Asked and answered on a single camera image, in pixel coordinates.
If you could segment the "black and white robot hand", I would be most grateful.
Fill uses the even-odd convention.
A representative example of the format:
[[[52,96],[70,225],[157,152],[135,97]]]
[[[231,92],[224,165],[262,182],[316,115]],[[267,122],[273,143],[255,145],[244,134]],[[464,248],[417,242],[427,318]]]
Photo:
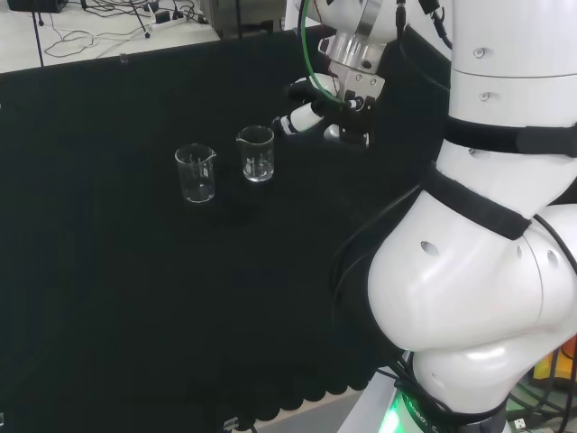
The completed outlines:
[[[280,136],[303,134],[322,123],[327,141],[367,148],[374,141],[374,115],[385,79],[348,67],[336,74],[300,78],[288,87],[288,97],[302,106],[272,121]]]

